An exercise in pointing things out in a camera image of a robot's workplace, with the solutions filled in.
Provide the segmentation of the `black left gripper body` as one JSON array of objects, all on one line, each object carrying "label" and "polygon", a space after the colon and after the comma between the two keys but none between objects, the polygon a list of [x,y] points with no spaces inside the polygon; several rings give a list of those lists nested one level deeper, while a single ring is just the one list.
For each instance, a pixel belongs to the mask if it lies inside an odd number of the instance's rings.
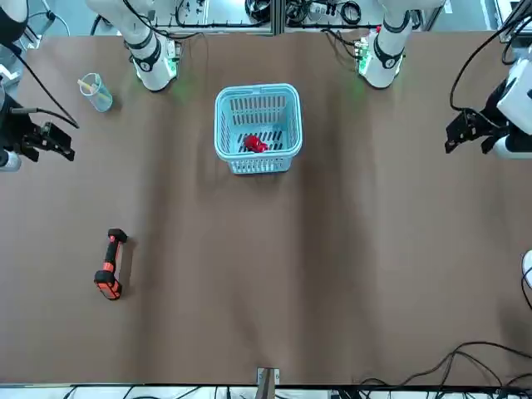
[{"label": "black left gripper body", "polygon": [[482,113],[471,114],[469,122],[474,140],[488,137],[498,140],[508,135],[508,120],[502,114],[495,116],[485,116]]}]

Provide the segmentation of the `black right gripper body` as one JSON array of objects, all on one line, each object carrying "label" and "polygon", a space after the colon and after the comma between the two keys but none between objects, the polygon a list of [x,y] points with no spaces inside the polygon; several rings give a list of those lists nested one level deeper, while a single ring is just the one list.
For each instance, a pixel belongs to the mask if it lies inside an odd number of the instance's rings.
[{"label": "black right gripper body", "polygon": [[26,120],[4,123],[1,126],[1,148],[21,155],[22,140],[39,140],[41,144],[40,128],[40,125]]}]

